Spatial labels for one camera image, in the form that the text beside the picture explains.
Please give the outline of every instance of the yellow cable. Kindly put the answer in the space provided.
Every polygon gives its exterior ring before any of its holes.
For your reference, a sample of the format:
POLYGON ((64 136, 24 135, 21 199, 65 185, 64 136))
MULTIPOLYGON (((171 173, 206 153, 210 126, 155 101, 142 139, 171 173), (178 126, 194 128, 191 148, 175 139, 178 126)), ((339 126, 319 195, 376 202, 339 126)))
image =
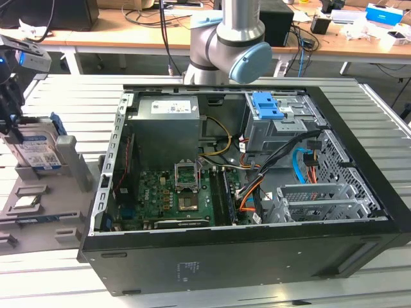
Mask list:
POLYGON ((226 132, 227 137, 228 137, 228 139, 229 139, 229 142, 227 142, 226 147, 225 147, 224 149, 220 150, 220 151, 203 153, 203 154, 200 154, 200 156, 215 156, 215 155, 219 155, 219 154, 222 154, 222 153, 228 151, 228 149, 230 148, 230 145, 231 145, 231 138, 232 138, 232 136, 230 135, 230 132, 229 132, 228 129, 226 129, 226 127, 225 127, 221 122, 219 122, 217 119, 215 119, 215 118, 213 118, 213 117, 209 117, 209 116, 207 116, 207 118, 212 119, 215 123, 217 123, 218 125, 220 125, 220 127, 226 132))

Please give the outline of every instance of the blue drive bay latch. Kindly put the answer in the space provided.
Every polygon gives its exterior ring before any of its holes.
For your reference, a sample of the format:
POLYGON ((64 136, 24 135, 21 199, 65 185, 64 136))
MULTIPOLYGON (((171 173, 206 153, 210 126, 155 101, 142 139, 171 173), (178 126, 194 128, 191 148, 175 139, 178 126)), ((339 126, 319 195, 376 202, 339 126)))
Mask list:
POLYGON ((258 110, 258 116, 264 119, 284 119, 284 114, 278 110, 278 102, 269 92, 254 92, 252 104, 258 110))

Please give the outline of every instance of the chip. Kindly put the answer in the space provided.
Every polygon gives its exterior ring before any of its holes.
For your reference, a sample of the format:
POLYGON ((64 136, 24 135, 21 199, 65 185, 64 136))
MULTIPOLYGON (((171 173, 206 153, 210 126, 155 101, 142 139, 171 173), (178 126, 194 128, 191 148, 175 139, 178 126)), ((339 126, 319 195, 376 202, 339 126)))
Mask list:
POLYGON ((191 193, 179 194, 179 211, 198 210, 198 195, 191 193))

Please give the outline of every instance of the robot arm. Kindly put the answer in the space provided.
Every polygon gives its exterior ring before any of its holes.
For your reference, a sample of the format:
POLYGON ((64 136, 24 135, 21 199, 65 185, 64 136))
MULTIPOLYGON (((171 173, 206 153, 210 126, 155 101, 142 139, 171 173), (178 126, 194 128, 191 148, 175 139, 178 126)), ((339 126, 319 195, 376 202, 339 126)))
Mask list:
POLYGON ((22 116, 24 98, 17 76, 12 76, 14 67, 48 72, 50 64, 48 53, 36 44, 0 35, 0 135, 7 136, 8 143, 22 142, 15 123, 22 116))
POLYGON ((216 85, 228 78, 250 83, 267 71, 272 50, 264 42, 259 5, 259 0, 223 0, 222 15, 208 11, 192 17, 185 84, 216 85))

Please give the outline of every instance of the slatted metal surface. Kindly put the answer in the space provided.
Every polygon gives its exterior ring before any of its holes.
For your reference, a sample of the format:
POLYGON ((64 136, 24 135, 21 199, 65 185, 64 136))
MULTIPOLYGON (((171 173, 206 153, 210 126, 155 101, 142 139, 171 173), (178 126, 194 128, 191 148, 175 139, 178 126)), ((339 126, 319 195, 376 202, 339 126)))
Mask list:
MULTIPOLYGON (((105 153, 123 84, 180 83, 155 76, 51 75, 39 81, 24 107, 28 116, 57 112, 76 136, 87 161, 105 153)), ((367 87, 352 79, 261 79, 257 84, 320 86, 370 156, 411 206, 411 149, 407 126, 367 87)), ((17 174, 14 157, 0 144, 0 207, 17 174)), ((273 286, 113 298, 76 250, 0 258, 0 307, 283 307, 305 300, 311 307, 408 307, 411 246, 388 250, 347 279, 273 286)))

